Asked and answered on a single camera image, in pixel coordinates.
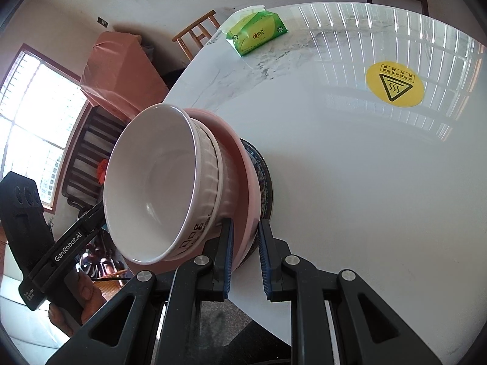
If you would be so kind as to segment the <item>person's left hand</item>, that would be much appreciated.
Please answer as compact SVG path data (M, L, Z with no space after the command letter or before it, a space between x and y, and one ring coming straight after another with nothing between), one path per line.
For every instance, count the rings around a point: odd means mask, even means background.
M101 289L83 272L72 270L68 275L68 282L71 284L70 288L76 291L74 297L82 305L80 320L81 325L84 325L105 305L107 300L102 295ZM50 302L48 315L50 322L65 335L68 337L74 335L75 330L68 323L65 313L53 302Z

